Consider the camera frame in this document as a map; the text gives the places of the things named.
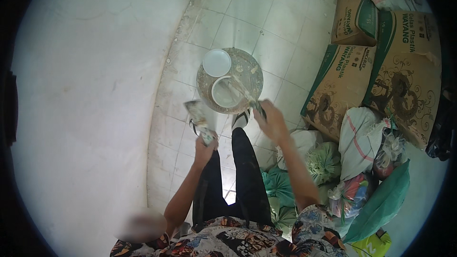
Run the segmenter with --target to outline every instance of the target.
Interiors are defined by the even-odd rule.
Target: person
[[[168,203],[166,232],[146,243],[117,241],[111,256],[346,256],[345,248],[323,206],[305,164],[289,135],[283,114],[273,104],[260,102],[266,118],[254,110],[260,129],[280,146],[300,214],[292,228],[293,242],[271,222],[270,206],[254,149],[243,127],[249,111],[232,123],[232,150],[236,166],[236,202],[222,197],[222,178],[217,141],[208,147],[196,141],[195,161],[182,185]],[[186,219],[193,202],[192,233],[170,238]]]
[[[392,244],[389,233],[380,228],[374,234],[351,244],[360,257],[383,257]]]

